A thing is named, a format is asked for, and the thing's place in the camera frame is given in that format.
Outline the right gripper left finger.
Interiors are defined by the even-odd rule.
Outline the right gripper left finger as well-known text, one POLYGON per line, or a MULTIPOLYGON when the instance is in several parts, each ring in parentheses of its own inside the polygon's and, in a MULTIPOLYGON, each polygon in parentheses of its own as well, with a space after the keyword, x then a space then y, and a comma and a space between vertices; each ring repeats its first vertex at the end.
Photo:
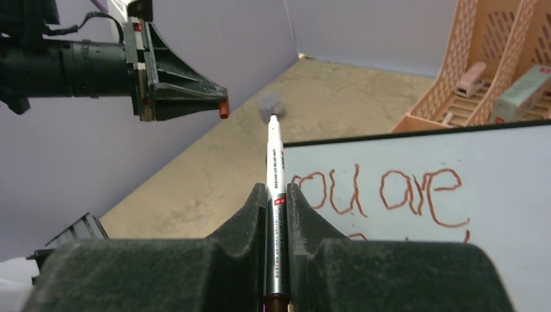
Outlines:
POLYGON ((25 311, 260 311, 266 191, 203 239, 74 240, 52 252, 25 311))

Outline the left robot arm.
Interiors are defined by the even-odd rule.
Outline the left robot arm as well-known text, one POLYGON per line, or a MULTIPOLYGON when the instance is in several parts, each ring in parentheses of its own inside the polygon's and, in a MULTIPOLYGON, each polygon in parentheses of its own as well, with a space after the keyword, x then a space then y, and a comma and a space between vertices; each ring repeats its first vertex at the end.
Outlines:
POLYGON ((1 101, 16 114, 32 98, 129 97, 143 122, 230 113, 227 89, 180 59, 153 23, 151 1, 131 1, 117 42, 67 41, 54 1, 1 2, 1 101))

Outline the black framed whiteboard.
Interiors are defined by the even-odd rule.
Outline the black framed whiteboard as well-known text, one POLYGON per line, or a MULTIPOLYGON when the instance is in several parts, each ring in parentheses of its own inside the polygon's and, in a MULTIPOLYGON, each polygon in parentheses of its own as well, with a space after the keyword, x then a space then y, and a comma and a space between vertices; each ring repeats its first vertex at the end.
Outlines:
POLYGON ((341 233, 464 242, 517 311, 550 310, 550 122, 285 144, 287 178, 341 233))

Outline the white red marker pen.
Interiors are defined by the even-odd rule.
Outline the white red marker pen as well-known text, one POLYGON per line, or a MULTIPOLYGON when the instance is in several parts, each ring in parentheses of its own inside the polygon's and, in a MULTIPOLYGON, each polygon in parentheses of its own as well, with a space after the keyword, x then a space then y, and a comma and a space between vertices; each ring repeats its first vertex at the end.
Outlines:
POLYGON ((288 311, 287 177, 278 117, 268 122, 263 302, 265 311, 288 311))

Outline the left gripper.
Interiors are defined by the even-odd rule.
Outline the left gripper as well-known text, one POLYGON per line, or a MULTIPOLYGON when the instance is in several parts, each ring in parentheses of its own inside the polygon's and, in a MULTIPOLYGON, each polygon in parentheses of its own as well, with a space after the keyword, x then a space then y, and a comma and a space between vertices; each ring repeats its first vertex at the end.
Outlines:
POLYGON ((123 38, 133 112, 140 121, 218 111, 228 100, 227 89, 176 55, 150 20, 129 17, 123 38))

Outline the red marker cap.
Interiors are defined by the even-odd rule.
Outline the red marker cap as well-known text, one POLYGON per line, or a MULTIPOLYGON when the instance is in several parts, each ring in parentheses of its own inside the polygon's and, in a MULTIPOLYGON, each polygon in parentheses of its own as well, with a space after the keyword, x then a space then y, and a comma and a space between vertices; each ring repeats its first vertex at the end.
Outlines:
POLYGON ((218 112, 219 112, 219 117, 221 119, 223 119, 223 120, 227 119, 229 117, 229 114, 230 114, 229 102, 228 101, 223 101, 223 102, 219 103, 218 112))

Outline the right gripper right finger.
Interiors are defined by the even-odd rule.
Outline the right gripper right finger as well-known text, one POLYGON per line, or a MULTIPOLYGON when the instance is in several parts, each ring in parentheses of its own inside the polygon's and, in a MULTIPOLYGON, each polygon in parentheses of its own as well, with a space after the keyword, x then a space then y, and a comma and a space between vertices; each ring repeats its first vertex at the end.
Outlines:
POLYGON ((287 187, 295 311, 512 311, 493 263, 472 244, 353 240, 287 187))

